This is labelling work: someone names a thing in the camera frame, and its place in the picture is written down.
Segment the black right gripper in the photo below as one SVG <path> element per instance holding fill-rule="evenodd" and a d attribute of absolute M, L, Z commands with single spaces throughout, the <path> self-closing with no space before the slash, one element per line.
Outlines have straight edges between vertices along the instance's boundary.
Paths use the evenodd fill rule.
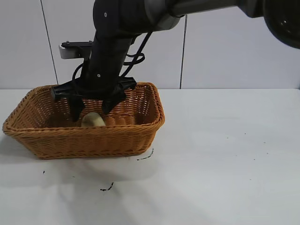
<path fill-rule="evenodd" d="M 92 78 L 88 66 L 89 62 L 84 61 L 75 69 L 69 82 L 51 88 L 51 96 L 55 101 L 67 98 L 73 122 L 79 120 L 85 108 L 83 99 L 103 100 L 102 111 L 107 115 L 126 99 L 125 90 L 133 90 L 137 86 L 132 77 L 116 76 L 106 79 L 96 74 L 96 77 Z"/>

